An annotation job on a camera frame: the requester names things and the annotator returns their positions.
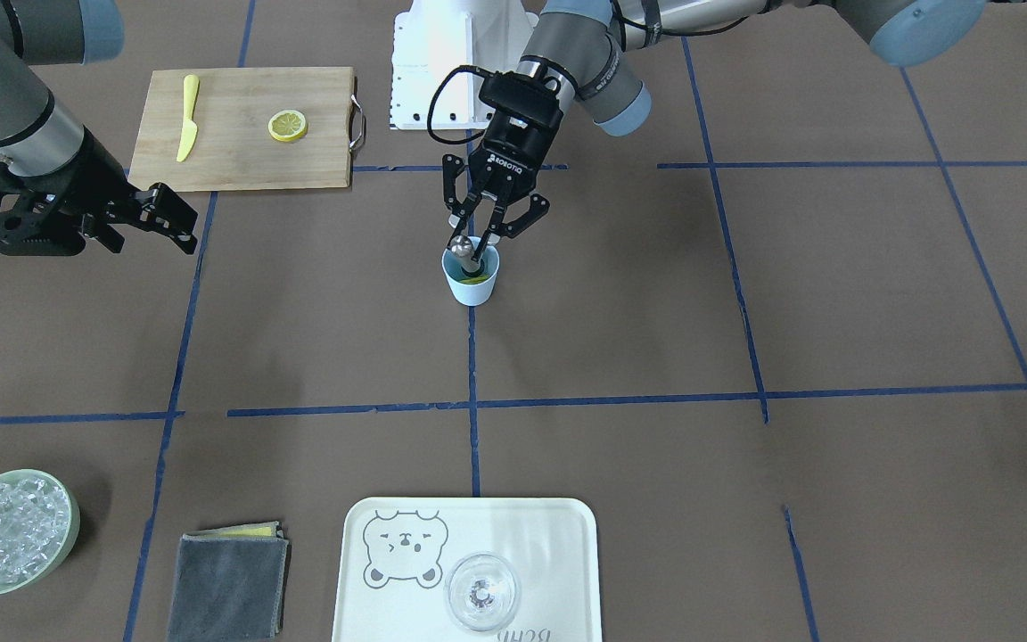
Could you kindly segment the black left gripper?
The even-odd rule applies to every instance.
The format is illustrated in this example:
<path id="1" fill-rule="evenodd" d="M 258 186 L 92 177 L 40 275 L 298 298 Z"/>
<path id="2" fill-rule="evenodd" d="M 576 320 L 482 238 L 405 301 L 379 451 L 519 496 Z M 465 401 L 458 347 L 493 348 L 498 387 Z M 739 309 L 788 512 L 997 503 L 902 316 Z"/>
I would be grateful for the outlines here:
<path id="1" fill-rule="evenodd" d="M 514 239 L 547 214 L 551 204 L 549 199 L 534 193 L 525 214 L 505 222 L 508 203 L 501 202 L 525 199 L 537 187 L 537 174 L 545 163 L 559 129 L 557 107 L 545 114 L 545 122 L 539 123 L 518 112 L 497 109 L 482 135 L 480 147 L 469 155 L 469 164 L 455 154 L 441 157 L 443 201 L 454 219 L 454 228 L 446 243 L 467 233 L 482 195 L 500 201 L 490 212 L 489 223 L 482 232 L 482 251 L 500 237 Z M 470 179 L 470 186 L 462 200 L 457 194 L 457 179 L 463 174 Z"/>

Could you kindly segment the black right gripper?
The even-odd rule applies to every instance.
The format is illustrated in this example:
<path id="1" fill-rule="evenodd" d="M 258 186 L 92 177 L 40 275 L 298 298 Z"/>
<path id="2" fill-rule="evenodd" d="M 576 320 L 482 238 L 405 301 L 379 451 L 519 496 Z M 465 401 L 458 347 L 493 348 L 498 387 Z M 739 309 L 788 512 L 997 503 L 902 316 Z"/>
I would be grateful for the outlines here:
<path id="1" fill-rule="evenodd" d="M 125 244 L 125 237 L 115 230 L 121 224 L 166 236 L 187 255 L 197 249 L 197 212 L 167 184 L 154 183 L 137 191 L 125 169 L 91 133 L 85 133 L 80 149 L 64 167 L 49 174 L 23 177 L 15 164 L 0 163 L 0 184 L 52 195 L 86 240 L 94 239 L 114 253 Z"/>

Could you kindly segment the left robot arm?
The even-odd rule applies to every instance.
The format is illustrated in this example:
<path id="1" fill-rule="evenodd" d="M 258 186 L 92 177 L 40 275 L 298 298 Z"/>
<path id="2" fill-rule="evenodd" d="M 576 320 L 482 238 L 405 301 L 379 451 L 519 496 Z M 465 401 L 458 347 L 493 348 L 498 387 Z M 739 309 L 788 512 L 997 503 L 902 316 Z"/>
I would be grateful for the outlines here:
<path id="1" fill-rule="evenodd" d="M 574 104 L 604 133 L 626 136 L 651 113 L 651 90 L 627 53 L 670 39 L 716 37 L 778 12 L 781 1 L 549 1 L 510 70 L 461 65 L 480 78 L 492 114 L 469 157 L 445 155 L 443 200 L 454 228 L 449 256 L 480 263 L 497 237 L 516 237 L 547 213 L 537 192 L 563 117 Z"/>

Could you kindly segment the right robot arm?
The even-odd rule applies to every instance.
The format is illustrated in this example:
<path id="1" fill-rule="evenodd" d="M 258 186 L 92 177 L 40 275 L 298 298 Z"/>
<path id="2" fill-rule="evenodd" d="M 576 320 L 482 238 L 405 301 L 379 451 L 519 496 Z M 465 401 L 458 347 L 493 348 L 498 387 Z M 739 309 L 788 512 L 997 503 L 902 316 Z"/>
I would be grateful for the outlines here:
<path id="1" fill-rule="evenodd" d="M 119 225 L 195 252 L 196 211 L 166 184 L 135 187 L 34 66 L 114 60 L 114 1 L 0 1 L 0 253 L 68 257 L 88 241 L 118 253 Z"/>

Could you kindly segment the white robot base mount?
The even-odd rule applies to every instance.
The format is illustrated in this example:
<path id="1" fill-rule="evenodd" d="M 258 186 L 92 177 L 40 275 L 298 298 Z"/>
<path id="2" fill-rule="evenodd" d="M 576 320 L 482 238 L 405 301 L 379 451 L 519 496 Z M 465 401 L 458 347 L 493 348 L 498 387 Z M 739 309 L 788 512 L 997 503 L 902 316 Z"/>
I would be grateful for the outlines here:
<path id="1" fill-rule="evenodd" d="M 389 126 L 392 130 L 484 130 L 492 107 L 478 98 L 481 78 L 462 65 L 514 70 L 538 24 L 521 1 L 415 1 L 394 18 Z"/>

